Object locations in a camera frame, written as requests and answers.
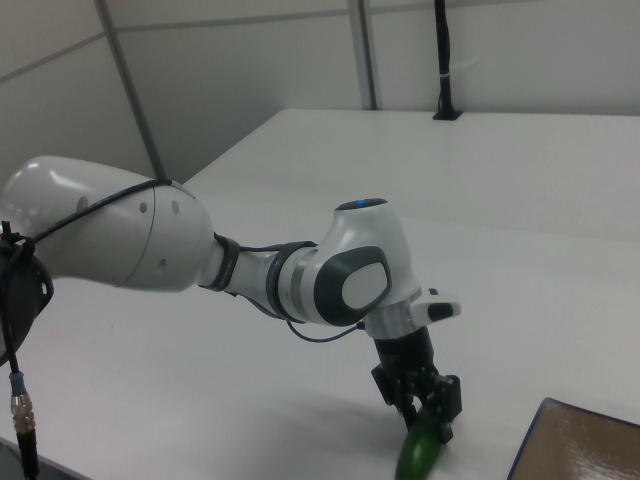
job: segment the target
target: table surface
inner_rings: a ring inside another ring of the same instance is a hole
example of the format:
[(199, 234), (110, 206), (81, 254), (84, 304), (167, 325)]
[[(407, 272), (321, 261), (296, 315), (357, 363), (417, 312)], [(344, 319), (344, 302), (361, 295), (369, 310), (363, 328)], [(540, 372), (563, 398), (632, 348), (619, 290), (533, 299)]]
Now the table surface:
[[(256, 246), (386, 197), (420, 282), (463, 304), (430, 327), (464, 407), (430, 479), (496, 479), (547, 396), (640, 423), (639, 152), (639, 118), (285, 110), (186, 186)], [(95, 479), (390, 479), (405, 434), (366, 334), (308, 344), (197, 287), (62, 279), (19, 358), (40, 453)]]

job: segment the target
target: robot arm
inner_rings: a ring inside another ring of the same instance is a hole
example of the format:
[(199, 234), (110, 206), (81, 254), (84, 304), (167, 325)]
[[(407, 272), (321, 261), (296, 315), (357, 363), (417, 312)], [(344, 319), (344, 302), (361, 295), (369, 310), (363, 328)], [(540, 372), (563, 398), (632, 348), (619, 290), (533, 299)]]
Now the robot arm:
[[(95, 163), (38, 157), (8, 181), (0, 218), (14, 232), (36, 237), (70, 214), (147, 180)], [(441, 440), (451, 437), (448, 423), (461, 410), (459, 381), (438, 374), (424, 327), (457, 315), (459, 304), (435, 290), (416, 302), (423, 292), (400, 221), (385, 200), (339, 206), (317, 245), (248, 248), (214, 233), (202, 204), (171, 183), (80, 218), (38, 242), (35, 256), (53, 278), (155, 291), (200, 285), (243, 296), (263, 313), (290, 322), (349, 326), (363, 320), (380, 356), (373, 375), (385, 401), (398, 408), (408, 426), (416, 413), (413, 397), (441, 407)], [(32, 277), (40, 290), (37, 274)], [(26, 326), (14, 316), (16, 348), (39, 311), (24, 313)]]

